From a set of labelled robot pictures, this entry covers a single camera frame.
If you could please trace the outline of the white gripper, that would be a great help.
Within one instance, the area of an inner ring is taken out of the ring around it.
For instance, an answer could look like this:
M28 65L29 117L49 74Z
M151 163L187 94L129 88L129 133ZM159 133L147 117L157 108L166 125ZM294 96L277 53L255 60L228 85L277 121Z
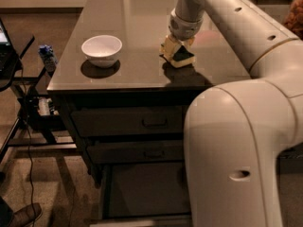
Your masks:
M195 22L188 22L176 13L176 9L173 9L169 18L169 31L165 41L160 45L160 54L167 60L171 61L174 54L182 46L180 41L184 41L183 45L189 48L193 45L194 36L199 32L203 18L199 18Z

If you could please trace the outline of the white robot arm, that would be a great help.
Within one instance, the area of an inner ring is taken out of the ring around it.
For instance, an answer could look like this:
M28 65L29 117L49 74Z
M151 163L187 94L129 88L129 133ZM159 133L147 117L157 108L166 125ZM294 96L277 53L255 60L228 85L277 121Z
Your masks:
M250 75L213 86L184 126L194 227L283 227L276 159L302 141L302 42L249 0L178 0L161 49L170 60L208 15Z

